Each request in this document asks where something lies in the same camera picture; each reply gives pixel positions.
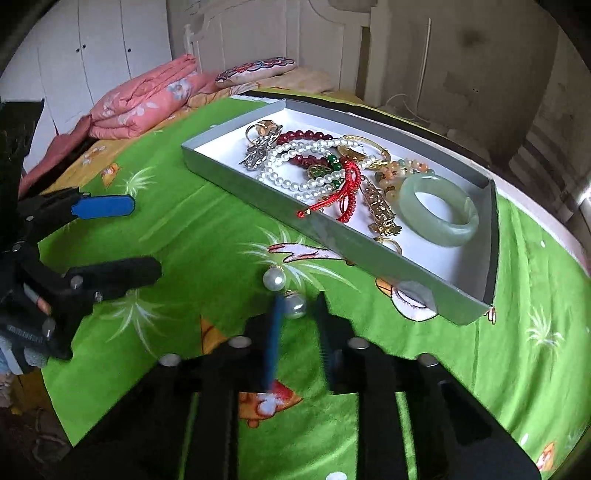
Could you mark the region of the gloved left hand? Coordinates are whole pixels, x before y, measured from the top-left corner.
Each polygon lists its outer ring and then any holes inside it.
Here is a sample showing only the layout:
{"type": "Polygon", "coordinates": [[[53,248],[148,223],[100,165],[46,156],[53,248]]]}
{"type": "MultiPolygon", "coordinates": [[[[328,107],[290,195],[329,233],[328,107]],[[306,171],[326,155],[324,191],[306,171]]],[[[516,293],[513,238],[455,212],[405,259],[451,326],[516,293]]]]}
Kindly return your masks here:
{"type": "Polygon", "coordinates": [[[32,290],[27,284],[23,285],[23,292],[26,297],[31,300],[37,308],[43,312],[45,315],[50,316],[52,313],[52,308],[50,304],[44,300],[40,295],[38,295],[34,290],[32,290]]]}

